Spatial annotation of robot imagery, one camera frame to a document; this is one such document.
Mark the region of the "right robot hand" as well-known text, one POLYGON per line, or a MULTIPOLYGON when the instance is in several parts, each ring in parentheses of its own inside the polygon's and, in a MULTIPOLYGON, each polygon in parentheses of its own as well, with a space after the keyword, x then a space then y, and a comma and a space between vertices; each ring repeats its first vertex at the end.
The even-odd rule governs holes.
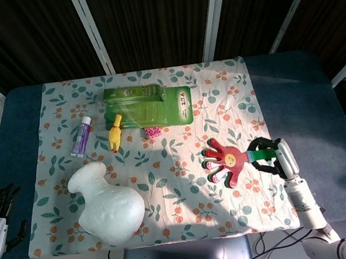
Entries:
POLYGON ((275 158, 273 166, 260 165, 257 160, 251 162, 258 171, 278 175, 283 180, 292 180, 298 177, 299 166, 294 159, 294 155, 284 139, 277 138, 275 140, 259 137, 250 142, 247 149, 253 153, 262 150, 272 150, 274 155, 266 153, 265 160, 275 158))

